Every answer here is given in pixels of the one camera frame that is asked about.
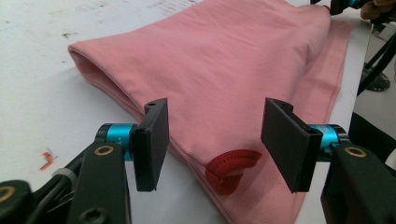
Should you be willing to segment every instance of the folded shirt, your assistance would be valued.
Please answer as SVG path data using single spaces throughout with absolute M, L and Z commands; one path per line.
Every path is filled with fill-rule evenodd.
M 350 30 L 325 7 L 205 0 L 69 52 L 89 82 L 137 119 L 146 102 L 168 98 L 169 150 L 230 223 L 293 223 L 304 194 L 290 193 L 261 142 L 264 99 L 293 104 L 306 123 L 326 123 Z

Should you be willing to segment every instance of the white table surface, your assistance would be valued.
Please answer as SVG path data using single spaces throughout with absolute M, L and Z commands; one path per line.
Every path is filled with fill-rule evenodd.
M 23 179 L 36 190 L 90 144 L 102 124 L 135 122 L 113 99 L 84 80 L 67 53 L 68 45 L 132 31 L 196 2 L 1 1 L 0 182 Z M 334 18 L 355 24 L 343 86 L 331 116 L 331 123 L 347 130 L 370 26 L 357 10 Z M 46 163 L 42 153 L 48 149 L 56 159 L 47 170 L 39 171 Z M 133 165 L 127 162 L 126 167 L 134 223 L 226 223 L 192 172 L 171 154 L 165 158 L 158 190 L 151 193 L 136 192 Z M 297 223 L 325 223 L 319 195 L 327 169 L 328 164 L 318 163 Z

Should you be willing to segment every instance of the human hand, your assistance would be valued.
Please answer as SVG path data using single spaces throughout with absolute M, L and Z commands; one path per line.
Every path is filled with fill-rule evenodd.
M 374 0 L 366 3 L 361 8 L 361 18 L 364 20 L 374 20 L 381 13 L 392 11 L 396 0 Z

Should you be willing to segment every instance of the brass screw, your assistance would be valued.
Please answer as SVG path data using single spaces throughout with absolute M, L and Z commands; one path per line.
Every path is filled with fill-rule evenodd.
M 5 194 L 4 195 L 0 194 L 0 203 L 10 198 L 14 194 L 15 188 L 13 186 L 0 187 L 0 193 L 1 192 L 5 192 Z
M 106 156 L 114 151 L 114 147 L 111 146 L 102 146 L 97 148 L 94 153 L 96 156 Z
M 357 147 L 346 147 L 345 151 L 347 152 L 347 154 L 352 155 L 354 157 L 363 158 L 367 156 L 367 153 L 365 151 Z

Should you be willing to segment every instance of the red stain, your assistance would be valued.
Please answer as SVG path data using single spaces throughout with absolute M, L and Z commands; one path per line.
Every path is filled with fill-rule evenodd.
M 250 149 L 225 152 L 205 166 L 206 179 L 217 194 L 230 195 L 238 188 L 243 170 L 254 167 L 261 156 L 260 152 Z
M 53 156 L 51 153 L 49 153 L 48 151 L 43 153 L 44 158 L 47 160 L 47 163 L 44 164 L 41 168 L 40 171 L 44 171 L 47 168 L 49 168 L 52 164 L 53 164 Z

